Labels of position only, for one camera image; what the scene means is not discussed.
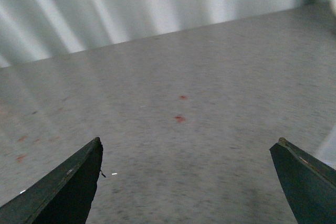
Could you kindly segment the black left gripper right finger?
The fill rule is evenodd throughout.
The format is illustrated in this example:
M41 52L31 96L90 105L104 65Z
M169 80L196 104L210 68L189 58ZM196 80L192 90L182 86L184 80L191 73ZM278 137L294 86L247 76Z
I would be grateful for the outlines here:
M335 169L283 137L270 153L297 223L335 223Z

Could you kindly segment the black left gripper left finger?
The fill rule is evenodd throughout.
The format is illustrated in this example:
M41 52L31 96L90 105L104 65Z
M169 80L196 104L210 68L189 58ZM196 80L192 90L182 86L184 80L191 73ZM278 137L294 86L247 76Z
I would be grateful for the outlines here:
M86 223L102 164L94 138L55 169L1 206L1 223Z

